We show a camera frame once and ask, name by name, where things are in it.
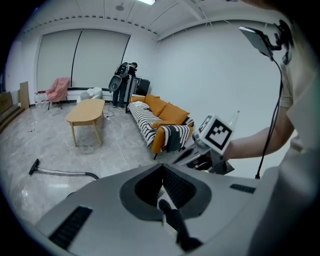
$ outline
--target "orange cushion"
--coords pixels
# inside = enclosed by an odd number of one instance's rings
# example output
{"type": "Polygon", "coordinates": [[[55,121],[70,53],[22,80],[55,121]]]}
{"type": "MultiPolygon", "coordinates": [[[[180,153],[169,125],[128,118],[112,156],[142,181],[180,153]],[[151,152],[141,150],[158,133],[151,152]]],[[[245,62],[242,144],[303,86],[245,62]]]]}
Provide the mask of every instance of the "orange cushion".
{"type": "Polygon", "coordinates": [[[176,123],[173,122],[173,121],[158,121],[158,122],[154,122],[151,125],[151,128],[152,129],[156,129],[156,128],[159,128],[161,126],[169,126],[169,125],[176,125],[176,123]]]}
{"type": "Polygon", "coordinates": [[[144,103],[147,103],[147,104],[150,106],[149,103],[151,102],[151,100],[153,100],[153,99],[155,99],[155,98],[160,99],[160,96],[153,96],[152,94],[147,93],[146,96],[145,96],[144,103]]]}
{"type": "Polygon", "coordinates": [[[162,99],[159,98],[153,98],[150,102],[149,102],[149,107],[152,111],[152,113],[158,117],[161,112],[165,109],[167,103],[165,101],[163,101],[162,99]]]}
{"type": "Polygon", "coordinates": [[[132,103],[132,102],[143,102],[143,103],[146,103],[145,100],[146,100],[145,96],[141,96],[141,97],[139,97],[139,96],[131,96],[130,103],[132,103]]]}
{"type": "Polygon", "coordinates": [[[181,125],[184,120],[186,120],[189,114],[189,112],[186,112],[183,109],[168,102],[164,110],[159,115],[159,118],[166,121],[173,121],[177,125],[181,125]]]}

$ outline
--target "marble floor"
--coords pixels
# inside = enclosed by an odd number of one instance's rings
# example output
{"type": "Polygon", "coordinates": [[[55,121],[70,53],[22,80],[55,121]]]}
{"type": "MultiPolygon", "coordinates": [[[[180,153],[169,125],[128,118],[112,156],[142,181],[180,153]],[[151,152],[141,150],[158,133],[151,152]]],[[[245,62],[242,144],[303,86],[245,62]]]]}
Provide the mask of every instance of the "marble floor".
{"type": "Polygon", "coordinates": [[[53,105],[50,110],[32,107],[0,134],[1,187],[15,213],[32,224],[68,194],[94,180],[41,173],[30,176],[28,172],[37,158],[40,168],[91,172],[102,178],[139,165],[172,163],[179,155],[177,151],[162,152],[154,160],[132,115],[112,107],[113,123],[104,119],[98,126],[102,145],[98,144],[92,126],[76,126],[77,147],[74,147],[70,126],[65,120],[74,106],[74,103],[63,104],[60,109],[53,105]]]}

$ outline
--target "pink armchair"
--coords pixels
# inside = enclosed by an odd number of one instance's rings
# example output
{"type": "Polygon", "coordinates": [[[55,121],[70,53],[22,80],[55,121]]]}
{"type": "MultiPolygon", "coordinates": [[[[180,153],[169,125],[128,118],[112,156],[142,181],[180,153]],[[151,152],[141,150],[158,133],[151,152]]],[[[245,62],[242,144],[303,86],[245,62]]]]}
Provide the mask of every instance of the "pink armchair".
{"type": "Polygon", "coordinates": [[[69,81],[69,77],[57,78],[54,80],[51,87],[45,91],[45,94],[48,96],[49,100],[48,109],[50,107],[50,102],[60,102],[64,98],[67,99],[69,81]]]}

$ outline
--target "hand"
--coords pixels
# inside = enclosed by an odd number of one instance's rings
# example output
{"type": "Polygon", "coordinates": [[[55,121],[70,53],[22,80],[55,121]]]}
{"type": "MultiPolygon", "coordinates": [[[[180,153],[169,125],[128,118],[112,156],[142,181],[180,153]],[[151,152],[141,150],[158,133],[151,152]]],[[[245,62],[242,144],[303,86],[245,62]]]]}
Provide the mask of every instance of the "hand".
{"type": "Polygon", "coordinates": [[[224,151],[224,154],[223,154],[225,161],[228,161],[231,158],[233,147],[234,147],[234,143],[230,141],[229,145],[226,147],[226,150],[224,151]]]}

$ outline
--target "white wall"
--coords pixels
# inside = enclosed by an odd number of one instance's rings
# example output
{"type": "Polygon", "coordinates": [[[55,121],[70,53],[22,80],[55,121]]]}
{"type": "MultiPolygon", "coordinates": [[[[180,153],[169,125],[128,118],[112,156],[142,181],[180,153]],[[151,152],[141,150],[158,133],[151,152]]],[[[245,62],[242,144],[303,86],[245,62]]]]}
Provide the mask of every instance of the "white wall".
{"type": "MultiPolygon", "coordinates": [[[[226,121],[238,110],[233,138],[250,136],[271,122],[280,73],[275,63],[261,55],[238,30],[260,29],[274,43],[273,30],[253,22],[214,22],[198,26],[159,43],[157,72],[151,80],[153,95],[190,112],[196,128],[207,114],[226,121]]],[[[265,157],[262,169],[278,165],[288,148],[265,157]]],[[[232,175],[253,178],[260,158],[231,160],[232,175]]]]}
{"type": "MultiPolygon", "coordinates": [[[[20,83],[28,81],[29,103],[34,104],[34,93],[37,91],[37,62],[42,36],[45,34],[74,29],[96,29],[113,31],[130,35],[131,38],[127,45],[124,61],[137,62],[137,77],[150,79],[154,63],[154,50],[157,47],[157,36],[143,28],[132,26],[130,24],[116,20],[98,19],[98,18],[73,18],[60,20],[54,23],[42,25],[27,34],[20,35],[16,39],[8,56],[6,75],[11,78],[5,81],[7,91],[14,91],[19,88],[20,83]]],[[[82,91],[68,91],[68,100],[76,100],[82,91]]],[[[103,92],[104,99],[110,100],[111,94],[103,92]]]]}

